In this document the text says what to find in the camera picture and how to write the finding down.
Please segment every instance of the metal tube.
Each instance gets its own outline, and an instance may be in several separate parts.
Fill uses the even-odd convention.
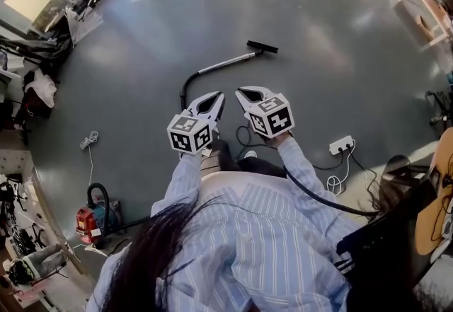
[[[213,66],[204,68],[204,69],[198,71],[198,74],[204,74],[204,73],[207,73],[209,71],[214,71],[215,69],[222,68],[222,67],[225,67],[225,66],[233,64],[233,63],[242,62],[242,61],[250,59],[251,57],[254,57],[254,56],[256,56],[256,53],[244,54],[244,55],[241,55],[240,57],[236,57],[236,58],[233,58],[233,59],[230,59],[230,60],[226,60],[225,62],[218,63],[218,64],[215,64]]]

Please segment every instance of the black pants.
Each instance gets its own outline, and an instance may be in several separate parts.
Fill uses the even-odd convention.
[[[203,157],[201,162],[202,177],[217,171],[246,171],[286,178],[286,173],[281,167],[260,158],[248,157],[235,163],[231,157],[227,142],[220,139],[212,142],[211,156]]]

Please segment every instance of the vacuum wand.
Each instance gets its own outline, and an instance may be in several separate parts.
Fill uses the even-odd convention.
[[[180,101],[181,101],[181,111],[185,110],[187,108],[187,88],[189,84],[195,79],[198,78],[199,76],[209,73],[211,71],[216,71],[218,69],[222,69],[226,66],[229,66],[231,64],[239,63],[239,62],[244,62],[246,60],[249,60],[250,58],[257,57],[262,55],[264,52],[269,52],[269,53],[278,53],[278,48],[276,47],[271,47],[270,45],[258,43],[258,42],[253,42],[252,40],[249,40],[247,42],[247,46],[252,47],[257,49],[256,52],[253,53],[247,53],[244,55],[241,55],[240,57],[236,57],[233,59],[226,60],[225,62],[214,64],[213,66],[204,68],[199,70],[197,73],[192,74],[187,81],[185,81],[179,96],[180,96]]]

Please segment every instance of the shirt sleeve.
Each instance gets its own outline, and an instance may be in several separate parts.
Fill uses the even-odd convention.
[[[151,208],[151,216],[177,202],[194,202],[201,188],[201,153],[183,154],[173,172],[165,197]]]
[[[316,176],[315,170],[305,158],[294,138],[289,137],[278,146],[278,152],[282,157],[286,169],[307,189],[319,195],[323,199],[337,202],[337,198],[331,192],[325,191],[322,182]],[[328,207],[308,196],[303,190],[291,183],[291,191],[294,197],[294,205],[301,213],[308,217],[317,229],[335,247],[345,236],[356,231],[359,226],[342,212]]]

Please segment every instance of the shoe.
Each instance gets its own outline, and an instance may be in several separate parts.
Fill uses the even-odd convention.
[[[258,154],[257,154],[255,151],[249,151],[249,152],[247,152],[247,154],[244,156],[244,158],[248,158],[248,157],[255,157],[255,158],[257,158],[257,157],[258,157]]]

